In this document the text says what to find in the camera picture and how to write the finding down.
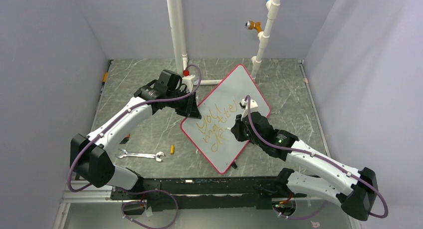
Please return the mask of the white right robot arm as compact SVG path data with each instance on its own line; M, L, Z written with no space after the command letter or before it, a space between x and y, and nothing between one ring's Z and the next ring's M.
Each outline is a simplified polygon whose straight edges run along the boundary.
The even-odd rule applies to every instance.
M337 162L316 151L296 135L273 128L259 112L239 114L230 130L240 141L249 141L267 155L299 164L314 173L306 176L293 169L282 169L274 182L278 195L307 194L340 206L347 215L367 221L380 197L376 173Z

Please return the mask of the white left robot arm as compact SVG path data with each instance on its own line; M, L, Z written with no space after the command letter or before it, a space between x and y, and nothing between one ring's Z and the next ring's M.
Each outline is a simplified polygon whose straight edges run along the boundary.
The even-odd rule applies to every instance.
M105 124L84 136L76 134L70 142L70 169L67 186L72 192L73 173L86 179L91 186L122 188L131 199L144 191L143 177L133 170L116 166L111 155L121 141L140 123L166 107L183 117L201 119L196 90L201 73L181 77L163 70L158 79L140 87L128 103Z

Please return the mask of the pink framed whiteboard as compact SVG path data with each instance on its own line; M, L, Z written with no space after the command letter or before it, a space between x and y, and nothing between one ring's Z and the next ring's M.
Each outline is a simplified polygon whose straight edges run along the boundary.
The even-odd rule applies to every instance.
M202 119L185 118L181 123L181 131L219 174L226 173L247 145L226 129L243 113L239 103L247 95L258 103L261 115L270 114L264 95L239 64L198 104Z

